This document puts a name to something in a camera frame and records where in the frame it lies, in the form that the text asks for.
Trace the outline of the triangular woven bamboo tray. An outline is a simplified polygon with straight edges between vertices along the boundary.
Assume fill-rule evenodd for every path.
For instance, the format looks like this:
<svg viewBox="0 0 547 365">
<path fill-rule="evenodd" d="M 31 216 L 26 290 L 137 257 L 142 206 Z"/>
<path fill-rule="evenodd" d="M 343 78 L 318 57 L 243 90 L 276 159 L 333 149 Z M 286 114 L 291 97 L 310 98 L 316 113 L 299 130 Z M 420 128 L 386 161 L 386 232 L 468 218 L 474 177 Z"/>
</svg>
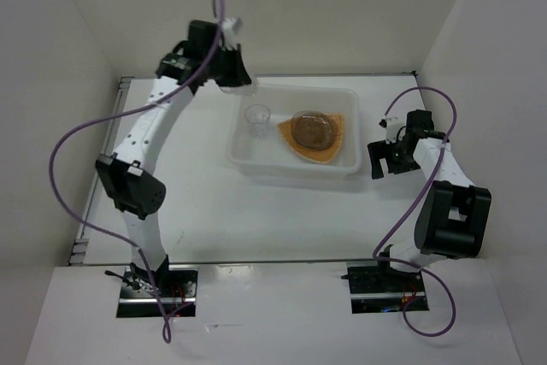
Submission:
<svg viewBox="0 0 547 365">
<path fill-rule="evenodd" d="M 332 117 L 338 126 L 338 132 L 334 144 L 326 150 L 311 150 L 298 145 L 291 136 L 291 118 L 289 120 L 282 121 L 277 125 L 279 135 L 288 147 L 298 156 L 314 163 L 329 164 L 337 156 L 341 149 L 342 143 L 344 142 L 345 122 L 344 116 L 341 114 L 326 115 Z"/>
</svg>

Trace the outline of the clear glass cup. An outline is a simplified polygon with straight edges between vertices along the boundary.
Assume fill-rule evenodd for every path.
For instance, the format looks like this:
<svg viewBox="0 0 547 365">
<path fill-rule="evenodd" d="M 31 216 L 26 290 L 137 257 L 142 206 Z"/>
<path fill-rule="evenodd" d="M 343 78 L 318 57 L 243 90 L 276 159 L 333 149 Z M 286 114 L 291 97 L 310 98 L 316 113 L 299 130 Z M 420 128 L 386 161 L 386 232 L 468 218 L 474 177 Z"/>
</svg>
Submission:
<svg viewBox="0 0 547 365">
<path fill-rule="evenodd" d="M 270 116 L 271 111 L 264 104 L 252 104 L 245 109 L 244 118 L 252 137 L 264 138 L 266 136 Z"/>
<path fill-rule="evenodd" d="M 250 83 L 246 85 L 240 85 L 240 86 L 221 86 L 220 89 L 223 93 L 227 95 L 234 95 L 234 96 L 253 96 L 257 93 L 259 87 L 259 82 L 256 77 L 250 78 Z"/>
</svg>

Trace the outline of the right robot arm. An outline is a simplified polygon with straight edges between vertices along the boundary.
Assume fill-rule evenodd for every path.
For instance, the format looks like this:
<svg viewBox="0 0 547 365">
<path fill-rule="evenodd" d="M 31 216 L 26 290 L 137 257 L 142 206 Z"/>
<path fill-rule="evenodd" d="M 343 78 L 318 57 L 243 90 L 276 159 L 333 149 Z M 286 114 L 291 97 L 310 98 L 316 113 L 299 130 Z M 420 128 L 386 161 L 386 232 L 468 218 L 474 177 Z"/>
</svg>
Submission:
<svg viewBox="0 0 547 365">
<path fill-rule="evenodd" d="M 379 249 L 374 280 L 385 291 L 396 289 L 421 268 L 444 259 L 475 258 L 482 247 L 491 207 L 491 193 L 463 173 L 450 141 L 435 129 L 432 113 L 414 110 L 405 121 L 387 117 L 379 122 L 385 138 L 368 144 L 372 178 L 421 171 L 430 185 L 419 195 L 421 206 L 414 234 L 402 243 L 384 242 Z"/>
</svg>

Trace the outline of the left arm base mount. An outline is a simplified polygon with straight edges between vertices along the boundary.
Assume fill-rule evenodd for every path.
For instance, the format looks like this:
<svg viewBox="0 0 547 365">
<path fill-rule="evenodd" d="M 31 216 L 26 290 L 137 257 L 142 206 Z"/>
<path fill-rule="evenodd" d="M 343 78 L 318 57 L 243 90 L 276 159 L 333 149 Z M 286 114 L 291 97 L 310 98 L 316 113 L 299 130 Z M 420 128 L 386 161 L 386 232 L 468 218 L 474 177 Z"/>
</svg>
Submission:
<svg viewBox="0 0 547 365">
<path fill-rule="evenodd" d="M 105 270 L 104 274 L 121 281 L 116 317 L 122 319 L 161 317 L 152 288 L 126 267 L 123 274 Z M 193 317 L 196 314 L 197 267 L 177 265 L 170 267 L 166 285 L 159 289 L 161 302 L 168 315 Z"/>
</svg>

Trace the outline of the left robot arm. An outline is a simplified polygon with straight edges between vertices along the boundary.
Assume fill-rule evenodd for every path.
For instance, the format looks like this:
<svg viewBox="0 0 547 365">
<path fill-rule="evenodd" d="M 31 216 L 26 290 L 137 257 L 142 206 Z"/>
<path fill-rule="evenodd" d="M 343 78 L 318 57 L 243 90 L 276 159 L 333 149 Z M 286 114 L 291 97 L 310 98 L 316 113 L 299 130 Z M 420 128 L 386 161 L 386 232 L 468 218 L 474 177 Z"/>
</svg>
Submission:
<svg viewBox="0 0 547 365">
<path fill-rule="evenodd" d="M 133 242 L 130 269 L 151 296 L 165 293 L 172 280 L 164 250 L 158 211 L 167 194 L 155 177 L 156 163 L 174 123 L 197 90 L 213 80 L 223 91 L 251 91 L 253 79 L 244 67 L 239 18 L 216 24 L 192 21 L 187 38 L 160 61 L 147 104 L 112 154 L 95 161 L 99 179 L 125 222 Z"/>
</svg>

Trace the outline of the clear glass plate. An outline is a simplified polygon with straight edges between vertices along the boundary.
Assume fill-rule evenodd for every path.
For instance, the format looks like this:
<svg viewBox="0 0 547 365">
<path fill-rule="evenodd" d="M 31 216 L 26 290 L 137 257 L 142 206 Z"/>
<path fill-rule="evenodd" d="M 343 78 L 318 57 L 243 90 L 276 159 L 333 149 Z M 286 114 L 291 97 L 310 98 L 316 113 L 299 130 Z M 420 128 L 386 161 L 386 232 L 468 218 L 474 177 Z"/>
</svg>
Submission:
<svg viewBox="0 0 547 365">
<path fill-rule="evenodd" d="M 318 111 L 300 111 L 291 118 L 291 136 L 303 148 L 326 150 L 334 144 L 337 132 L 334 119 Z"/>
</svg>

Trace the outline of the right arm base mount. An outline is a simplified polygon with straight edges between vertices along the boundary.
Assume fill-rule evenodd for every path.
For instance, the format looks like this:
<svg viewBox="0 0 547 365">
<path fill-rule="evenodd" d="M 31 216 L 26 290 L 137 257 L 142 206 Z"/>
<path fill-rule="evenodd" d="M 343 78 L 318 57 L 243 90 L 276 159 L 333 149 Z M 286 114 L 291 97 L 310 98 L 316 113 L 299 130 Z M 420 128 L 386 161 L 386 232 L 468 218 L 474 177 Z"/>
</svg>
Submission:
<svg viewBox="0 0 547 365">
<path fill-rule="evenodd" d="M 423 279 L 419 273 L 396 272 L 375 260 L 348 262 L 350 305 L 354 315 L 429 310 Z"/>
</svg>

